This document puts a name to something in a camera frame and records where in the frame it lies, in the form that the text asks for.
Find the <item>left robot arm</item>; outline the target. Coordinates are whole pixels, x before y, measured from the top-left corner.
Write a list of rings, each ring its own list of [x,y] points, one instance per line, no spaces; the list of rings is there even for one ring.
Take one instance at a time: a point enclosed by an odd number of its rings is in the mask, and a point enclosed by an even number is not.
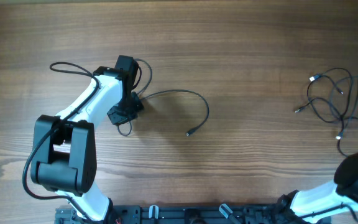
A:
[[[120,211],[94,181],[97,171],[95,130],[105,116],[120,127],[143,110],[134,91],[142,76],[138,61],[121,55],[114,67],[100,66],[94,72],[77,67],[75,74],[91,78],[88,88],[55,116],[40,116],[34,127],[33,150],[25,163],[27,178],[53,192],[51,199],[65,199],[70,208],[59,208],[55,223],[122,223]]]

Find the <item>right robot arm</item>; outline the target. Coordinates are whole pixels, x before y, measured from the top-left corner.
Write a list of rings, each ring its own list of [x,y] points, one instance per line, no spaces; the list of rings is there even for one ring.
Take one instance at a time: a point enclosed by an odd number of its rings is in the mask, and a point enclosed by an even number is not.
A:
[[[274,222],[329,223],[332,216],[346,212],[358,223],[358,152],[341,162],[333,180],[289,196]]]

